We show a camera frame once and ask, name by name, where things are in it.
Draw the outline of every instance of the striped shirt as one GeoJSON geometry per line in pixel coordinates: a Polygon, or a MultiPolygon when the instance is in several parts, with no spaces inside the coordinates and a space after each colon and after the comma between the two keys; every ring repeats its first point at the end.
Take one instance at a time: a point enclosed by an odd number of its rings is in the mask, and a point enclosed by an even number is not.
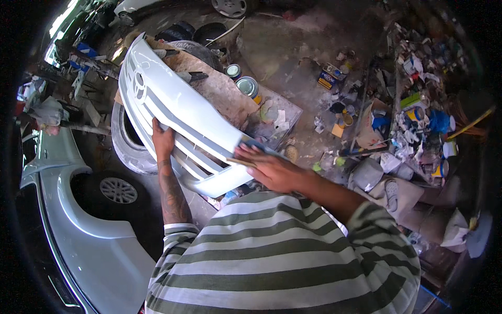
{"type": "Polygon", "coordinates": [[[229,203],[200,232],[165,225],[146,313],[411,313],[420,263],[394,219],[365,202],[346,227],[273,192],[229,203]]]}

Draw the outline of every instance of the tattooed forearm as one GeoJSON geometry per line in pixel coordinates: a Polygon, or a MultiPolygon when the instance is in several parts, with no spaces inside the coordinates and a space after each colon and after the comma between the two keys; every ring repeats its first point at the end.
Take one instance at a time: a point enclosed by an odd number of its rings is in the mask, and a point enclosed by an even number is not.
{"type": "Polygon", "coordinates": [[[192,213],[170,160],[158,163],[160,197],[164,224],[191,223],[192,213]]]}

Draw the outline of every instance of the hubcap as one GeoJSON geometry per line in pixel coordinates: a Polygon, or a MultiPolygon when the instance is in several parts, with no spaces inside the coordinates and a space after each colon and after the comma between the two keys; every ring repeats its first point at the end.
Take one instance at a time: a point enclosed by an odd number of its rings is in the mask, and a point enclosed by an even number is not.
{"type": "Polygon", "coordinates": [[[218,12],[228,17],[238,18],[246,13],[245,0],[212,0],[211,3],[218,12]]]}
{"type": "Polygon", "coordinates": [[[129,204],[138,198],[136,189],[119,178],[105,178],[101,180],[99,190],[106,198],[120,204],[129,204]]]}
{"type": "Polygon", "coordinates": [[[127,14],[121,14],[120,15],[120,21],[127,26],[134,26],[134,21],[133,19],[127,15],[127,14]]]}

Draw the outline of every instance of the hand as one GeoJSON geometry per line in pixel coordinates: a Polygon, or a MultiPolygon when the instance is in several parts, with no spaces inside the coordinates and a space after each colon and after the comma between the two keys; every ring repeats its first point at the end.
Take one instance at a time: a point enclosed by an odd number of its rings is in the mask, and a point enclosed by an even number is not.
{"type": "Polygon", "coordinates": [[[174,132],[172,128],[168,128],[165,131],[162,130],[157,118],[153,118],[152,126],[154,129],[152,140],[154,142],[155,152],[157,153],[157,163],[164,160],[170,160],[174,148],[174,135],[176,132],[174,132]]]}
{"type": "Polygon", "coordinates": [[[309,170],[302,169],[284,158],[267,155],[256,146],[250,148],[241,144],[235,148],[235,156],[254,163],[257,167],[249,167],[247,172],[272,191],[298,191],[305,184],[305,179],[311,175],[309,170]]]}

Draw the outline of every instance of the open paint can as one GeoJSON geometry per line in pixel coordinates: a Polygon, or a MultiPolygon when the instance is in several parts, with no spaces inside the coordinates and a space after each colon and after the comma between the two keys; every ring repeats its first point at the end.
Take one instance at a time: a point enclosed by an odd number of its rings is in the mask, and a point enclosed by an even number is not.
{"type": "Polygon", "coordinates": [[[425,112],[421,107],[415,107],[409,111],[406,111],[406,114],[410,118],[411,121],[421,121],[425,116],[425,112]]]}
{"type": "Polygon", "coordinates": [[[262,102],[262,94],[260,94],[258,82],[254,78],[243,76],[235,84],[243,94],[251,97],[257,104],[262,102]]]}
{"type": "Polygon", "coordinates": [[[434,178],[444,178],[448,175],[448,170],[450,170],[450,165],[447,160],[442,160],[436,171],[432,174],[434,178]]]}
{"type": "Polygon", "coordinates": [[[238,64],[231,64],[226,68],[225,74],[234,81],[237,81],[242,76],[242,70],[238,64]]]}

